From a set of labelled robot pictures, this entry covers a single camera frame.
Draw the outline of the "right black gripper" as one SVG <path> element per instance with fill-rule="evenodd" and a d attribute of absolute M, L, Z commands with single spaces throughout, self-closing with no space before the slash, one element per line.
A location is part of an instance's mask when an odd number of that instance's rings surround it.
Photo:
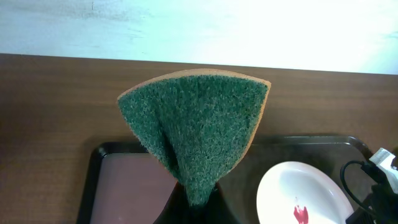
<path fill-rule="evenodd" d="M 345 221 L 346 224 L 397 224 L 397 194 L 390 187 L 373 185 L 371 193 L 359 203 L 359 208 Z"/>

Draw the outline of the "white plate small red stain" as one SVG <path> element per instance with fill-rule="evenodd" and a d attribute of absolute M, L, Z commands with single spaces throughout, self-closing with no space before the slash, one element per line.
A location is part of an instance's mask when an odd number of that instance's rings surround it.
<path fill-rule="evenodd" d="M 261 224 L 345 223 L 354 212 L 339 186 L 319 169 L 302 162 L 271 167 L 257 189 Z"/>

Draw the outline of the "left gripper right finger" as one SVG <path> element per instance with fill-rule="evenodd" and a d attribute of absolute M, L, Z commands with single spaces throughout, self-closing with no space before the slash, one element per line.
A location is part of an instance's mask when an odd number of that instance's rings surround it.
<path fill-rule="evenodd" d="M 229 209 L 220 184 L 217 182 L 213 188 L 208 202 L 205 206 L 205 223 L 206 224 L 240 224 Z"/>

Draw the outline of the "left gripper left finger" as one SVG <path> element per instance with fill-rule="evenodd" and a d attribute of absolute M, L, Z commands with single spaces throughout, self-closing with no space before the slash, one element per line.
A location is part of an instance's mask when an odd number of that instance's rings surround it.
<path fill-rule="evenodd" d="M 190 207 L 184 187 L 177 182 L 170 197 L 154 224 L 187 224 Z"/>

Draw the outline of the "orange green scrub sponge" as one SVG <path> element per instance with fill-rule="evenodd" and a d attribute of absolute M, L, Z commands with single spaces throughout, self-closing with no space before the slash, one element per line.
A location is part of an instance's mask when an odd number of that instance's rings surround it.
<path fill-rule="evenodd" d="M 117 104 L 136 138 L 184 187 L 188 203 L 201 207 L 247 153 L 270 89 L 260 78 L 199 68 L 140 83 Z"/>

